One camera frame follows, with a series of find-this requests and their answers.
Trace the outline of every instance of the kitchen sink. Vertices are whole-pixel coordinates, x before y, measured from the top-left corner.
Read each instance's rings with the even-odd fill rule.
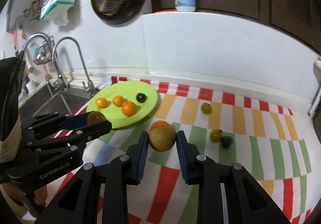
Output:
[[[69,88],[54,91],[49,84],[39,89],[20,108],[21,118],[38,116],[52,112],[73,114],[90,99],[90,94],[83,89]]]

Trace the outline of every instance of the orange stripe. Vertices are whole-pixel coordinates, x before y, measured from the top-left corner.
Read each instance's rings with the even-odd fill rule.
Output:
[[[212,113],[208,116],[208,129],[220,129],[220,119],[222,115],[222,104],[211,102]]]
[[[246,134],[243,107],[233,107],[233,133]]]
[[[291,140],[297,141],[298,135],[297,135],[297,131],[294,128],[291,115],[284,115],[284,119],[285,119],[286,125],[288,126],[288,131],[290,133]]]
[[[186,98],[184,107],[182,110],[180,123],[194,125],[196,120],[196,115],[198,111],[198,99]]]
[[[263,189],[265,189],[265,191],[267,192],[267,194],[270,195],[270,197],[272,197],[272,193],[273,193],[273,188],[274,188],[274,181],[262,181],[262,187]]]
[[[176,95],[165,94],[153,117],[165,120],[175,99]]]
[[[262,111],[253,109],[252,115],[253,115],[254,135],[256,137],[265,137]]]
[[[276,130],[278,131],[279,139],[280,140],[286,140],[285,133],[284,133],[282,124],[280,122],[279,115],[277,113],[275,113],[275,112],[270,112],[270,114],[271,114],[271,117],[272,117],[272,119],[273,119],[273,121],[275,123]]]

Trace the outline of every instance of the stainless steel faucet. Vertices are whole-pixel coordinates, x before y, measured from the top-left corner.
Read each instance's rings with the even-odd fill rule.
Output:
[[[62,71],[62,69],[60,67],[59,61],[57,60],[57,58],[56,58],[56,60],[54,60],[51,40],[50,40],[50,37],[47,34],[45,34],[45,33],[35,33],[35,34],[31,35],[26,40],[26,42],[24,43],[22,49],[26,50],[26,48],[29,45],[29,43],[31,42],[31,40],[34,39],[34,38],[37,38],[37,37],[40,37],[40,38],[42,38],[42,39],[44,39],[46,41],[46,43],[48,44],[49,51],[52,53],[52,62],[55,65],[55,68],[57,70],[57,75],[58,75],[58,80],[51,84],[52,87],[54,88],[54,90],[58,89],[61,86],[63,87],[64,90],[69,88],[69,84],[68,84],[67,79],[66,79],[66,77],[64,75],[64,72]]]
[[[85,84],[84,81],[82,82],[82,85],[83,85],[86,93],[90,92],[91,95],[95,95],[95,94],[97,93],[97,90],[96,90],[96,88],[95,88],[95,86],[94,86],[94,83],[92,82],[92,80],[91,80],[90,77],[89,77],[89,74],[88,74],[88,71],[87,71],[85,62],[84,62],[84,60],[83,60],[82,53],[81,53],[80,45],[79,45],[79,43],[77,42],[77,40],[76,40],[75,38],[70,37],[70,36],[66,36],[66,37],[61,38],[61,39],[56,43],[56,45],[54,46],[54,49],[52,50],[52,61],[58,59],[58,56],[57,56],[57,54],[56,54],[56,49],[57,49],[57,46],[58,46],[62,41],[64,41],[64,40],[71,40],[71,41],[73,41],[73,42],[76,44],[76,46],[77,46],[77,48],[78,48],[80,60],[81,60],[81,63],[82,63],[82,67],[83,67],[83,69],[85,70],[85,74],[86,74],[87,80],[88,80],[88,82],[87,82],[88,86],[86,86],[86,84]]]

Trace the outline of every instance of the wall outlet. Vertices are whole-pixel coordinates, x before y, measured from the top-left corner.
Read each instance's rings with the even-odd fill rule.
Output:
[[[0,50],[0,60],[4,59],[4,50]]]

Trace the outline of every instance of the wire basket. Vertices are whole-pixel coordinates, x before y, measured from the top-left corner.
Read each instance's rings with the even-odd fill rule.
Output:
[[[51,46],[55,46],[54,38],[51,36]],[[48,44],[46,41],[43,42],[43,45],[40,46],[36,51],[33,56],[33,62],[36,65],[42,65],[46,64],[48,62],[52,61],[52,52],[50,51]]]

